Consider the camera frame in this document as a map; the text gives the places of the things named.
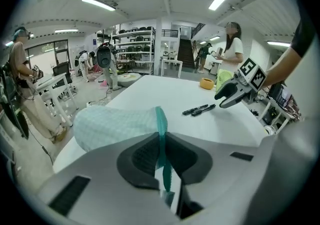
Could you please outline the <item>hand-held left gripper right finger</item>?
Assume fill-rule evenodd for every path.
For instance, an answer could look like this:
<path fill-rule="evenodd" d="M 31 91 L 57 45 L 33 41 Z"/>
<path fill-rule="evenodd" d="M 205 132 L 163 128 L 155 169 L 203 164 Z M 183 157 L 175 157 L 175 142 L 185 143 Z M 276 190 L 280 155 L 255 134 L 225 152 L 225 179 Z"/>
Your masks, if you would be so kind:
<path fill-rule="evenodd" d="M 292 123 L 253 148 L 169 133 L 166 151 L 182 165 L 178 225 L 287 224 L 312 190 L 320 121 Z"/>

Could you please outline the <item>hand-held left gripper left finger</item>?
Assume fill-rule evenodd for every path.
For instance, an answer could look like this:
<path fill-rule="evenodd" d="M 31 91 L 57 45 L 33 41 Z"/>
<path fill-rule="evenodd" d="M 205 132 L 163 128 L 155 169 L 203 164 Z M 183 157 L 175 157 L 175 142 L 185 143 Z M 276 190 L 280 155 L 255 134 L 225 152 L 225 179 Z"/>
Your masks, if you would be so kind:
<path fill-rule="evenodd" d="M 91 150 L 50 177 L 38 197 L 58 224 L 172 225 L 160 198 L 157 132 Z"/>

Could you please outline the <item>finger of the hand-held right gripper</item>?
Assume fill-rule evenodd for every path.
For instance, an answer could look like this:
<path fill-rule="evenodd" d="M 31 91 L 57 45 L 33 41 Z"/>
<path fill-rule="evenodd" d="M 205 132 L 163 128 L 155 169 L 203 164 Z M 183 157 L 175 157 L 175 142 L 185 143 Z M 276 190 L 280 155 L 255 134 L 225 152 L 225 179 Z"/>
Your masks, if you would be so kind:
<path fill-rule="evenodd" d="M 237 100 L 241 98 L 239 89 L 238 89 L 239 82 L 234 78 L 231 78 L 224 82 L 220 88 L 217 90 L 214 99 L 219 100 L 223 97 L 226 100 Z"/>
<path fill-rule="evenodd" d="M 219 104 L 219 107 L 226 109 L 238 104 L 241 100 L 247 98 L 250 92 L 244 91 L 239 88 L 224 88 L 219 92 L 219 97 L 225 99 Z"/>

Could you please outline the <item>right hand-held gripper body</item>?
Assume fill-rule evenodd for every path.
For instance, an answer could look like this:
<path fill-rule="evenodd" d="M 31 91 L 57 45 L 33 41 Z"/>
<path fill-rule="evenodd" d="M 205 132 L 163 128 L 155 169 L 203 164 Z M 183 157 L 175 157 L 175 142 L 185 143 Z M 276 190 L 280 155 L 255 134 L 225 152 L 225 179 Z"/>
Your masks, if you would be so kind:
<path fill-rule="evenodd" d="M 253 59 L 247 58 L 233 76 L 237 88 L 236 103 L 240 101 L 252 103 L 262 88 L 266 77 L 262 68 Z"/>

